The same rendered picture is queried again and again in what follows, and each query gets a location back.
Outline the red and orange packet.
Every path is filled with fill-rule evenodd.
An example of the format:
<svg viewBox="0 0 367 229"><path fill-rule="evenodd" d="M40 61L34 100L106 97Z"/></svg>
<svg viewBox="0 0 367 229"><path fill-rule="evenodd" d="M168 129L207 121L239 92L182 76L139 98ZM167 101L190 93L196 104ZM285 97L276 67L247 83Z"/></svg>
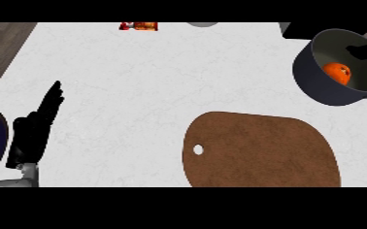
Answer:
<svg viewBox="0 0 367 229"><path fill-rule="evenodd" d="M158 24L155 22L122 22L118 27L119 30L134 29L139 31L156 31Z"/></svg>

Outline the brown wooden cutting board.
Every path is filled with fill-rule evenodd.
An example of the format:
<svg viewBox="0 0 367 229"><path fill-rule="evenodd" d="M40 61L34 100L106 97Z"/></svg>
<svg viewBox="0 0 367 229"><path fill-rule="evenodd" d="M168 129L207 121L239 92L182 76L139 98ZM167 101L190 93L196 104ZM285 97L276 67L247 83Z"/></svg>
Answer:
<svg viewBox="0 0 367 229"><path fill-rule="evenodd" d="M290 117L208 112L183 139L183 170L192 186L338 187L330 144Z"/></svg>

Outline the dark blue round object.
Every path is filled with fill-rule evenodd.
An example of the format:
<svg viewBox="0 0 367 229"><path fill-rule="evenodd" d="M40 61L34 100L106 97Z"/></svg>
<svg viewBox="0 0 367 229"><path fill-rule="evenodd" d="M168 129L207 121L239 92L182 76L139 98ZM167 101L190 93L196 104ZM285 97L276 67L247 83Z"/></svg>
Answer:
<svg viewBox="0 0 367 229"><path fill-rule="evenodd" d="M7 140L8 140L8 126L7 126L6 118L0 113L0 161L6 151Z"/></svg>

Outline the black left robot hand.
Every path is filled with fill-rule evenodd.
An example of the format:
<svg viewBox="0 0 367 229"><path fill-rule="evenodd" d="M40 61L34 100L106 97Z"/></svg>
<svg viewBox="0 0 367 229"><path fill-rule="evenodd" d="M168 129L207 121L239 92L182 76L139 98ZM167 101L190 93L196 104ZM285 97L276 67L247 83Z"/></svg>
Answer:
<svg viewBox="0 0 367 229"><path fill-rule="evenodd" d="M17 169L25 163L37 164L47 146L50 129L63 103L62 84L54 82L41 100L38 109L13 121L13 141L6 167Z"/></svg>

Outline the dark grey pot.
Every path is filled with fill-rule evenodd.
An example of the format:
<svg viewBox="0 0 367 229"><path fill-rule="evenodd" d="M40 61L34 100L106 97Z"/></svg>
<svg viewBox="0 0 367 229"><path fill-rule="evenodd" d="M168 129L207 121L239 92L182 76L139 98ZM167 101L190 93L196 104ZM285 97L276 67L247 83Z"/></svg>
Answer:
<svg viewBox="0 0 367 229"><path fill-rule="evenodd" d="M297 54L293 75L303 93L328 106L344 106L367 99L367 59L358 59L347 47L367 46L367 37L343 29L319 32ZM347 84L327 75L322 66L341 63L350 71Z"/></svg>

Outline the orange squash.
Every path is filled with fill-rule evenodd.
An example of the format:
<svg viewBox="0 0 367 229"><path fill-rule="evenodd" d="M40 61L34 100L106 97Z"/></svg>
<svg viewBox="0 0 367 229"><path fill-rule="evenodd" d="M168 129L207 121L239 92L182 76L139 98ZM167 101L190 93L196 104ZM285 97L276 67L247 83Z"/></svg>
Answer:
<svg viewBox="0 0 367 229"><path fill-rule="evenodd" d="M322 66L322 70L337 83L347 84L350 71L346 65L338 62L330 62Z"/></svg>

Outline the black appliance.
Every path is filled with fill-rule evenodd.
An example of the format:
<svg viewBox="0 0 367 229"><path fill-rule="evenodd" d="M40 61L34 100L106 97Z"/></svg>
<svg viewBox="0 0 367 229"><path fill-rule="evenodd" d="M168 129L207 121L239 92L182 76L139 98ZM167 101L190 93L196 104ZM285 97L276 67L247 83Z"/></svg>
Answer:
<svg viewBox="0 0 367 229"><path fill-rule="evenodd" d="M296 21L279 23L285 39L333 40L362 38L367 34L367 22Z"/></svg>

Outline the grey round object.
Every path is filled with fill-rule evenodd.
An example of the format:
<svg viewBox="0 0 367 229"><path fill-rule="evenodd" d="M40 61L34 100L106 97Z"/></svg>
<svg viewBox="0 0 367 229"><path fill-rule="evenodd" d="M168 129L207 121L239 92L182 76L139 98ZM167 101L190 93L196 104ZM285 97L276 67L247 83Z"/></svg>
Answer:
<svg viewBox="0 0 367 229"><path fill-rule="evenodd" d="M217 22L188 22L192 26L195 27L211 27L214 24L217 24Z"/></svg>

